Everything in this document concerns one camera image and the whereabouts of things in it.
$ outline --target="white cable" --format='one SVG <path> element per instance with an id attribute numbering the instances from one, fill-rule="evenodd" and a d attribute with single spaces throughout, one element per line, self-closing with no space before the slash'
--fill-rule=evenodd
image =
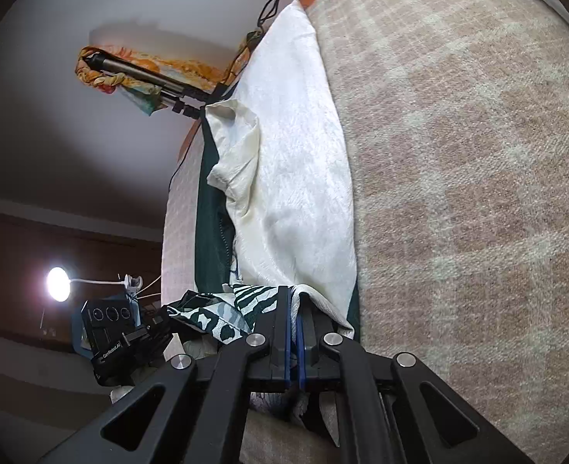
<path id="1" fill-rule="evenodd" d="M 92 281 L 89 279 L 70 279 L 71 283 L 89 283 L 91 285 L 122 285 L 123 281 Z"/>
<path id="2" fill-rule="evenodd" d="M 149 288 L 152 284 L 156 283 L 157 281 L 160 280 L 160 278 L 162 277 L 162 274 L 160 274 L 158 277 L 156 277 L 152 282 L 150 282 L 148 285 L 146 285 L 146 287 L 144 287 L 142 290 L 137 291 L 136 294 L 140 293 L 141 291 L 146 290 L 147 288 Z"/>
<path id="3" fill-rule="evenodd" d="M 141 298 L 147 298 L 148 296 L 156 296 L 156 295 L 160 295 L 160 294 L 162 294 L 162 293 L 152 293 L 152 294 L 149 294 L 149 295 L 139 296 L 139 297 L 137 298 L 137 300 L 140 300 Z"/>

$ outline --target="triangular cutout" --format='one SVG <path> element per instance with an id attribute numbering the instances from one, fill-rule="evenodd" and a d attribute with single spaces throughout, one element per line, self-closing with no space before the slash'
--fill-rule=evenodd
<path id="1" fill-rule="evenodd" d="M 423 382 L 420 384 L 420 391 L 446 447 L 455 447 L 477 436 L 478 428 L 435 387 Z"/>
<path id="2" fill-rule="evenodd" d="M 104 426 L 102 437 L 131 452 L 136 450 L 164 395 L 164 386 L 148 390 L 115 420 Z"/>

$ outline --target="bed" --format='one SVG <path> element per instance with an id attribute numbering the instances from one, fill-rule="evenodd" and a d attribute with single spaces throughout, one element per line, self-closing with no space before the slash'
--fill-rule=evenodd
<path id="1" fill-rule="evenodd" d="M 315 0 L 306 12 L 351 172 L 362 344 L 414 352 L 534 462 L 561 462 L 569 23 L 542 0 Z M 194 286 L 202 151 L 198 131 L 172 181 L 163 302 Z"/>

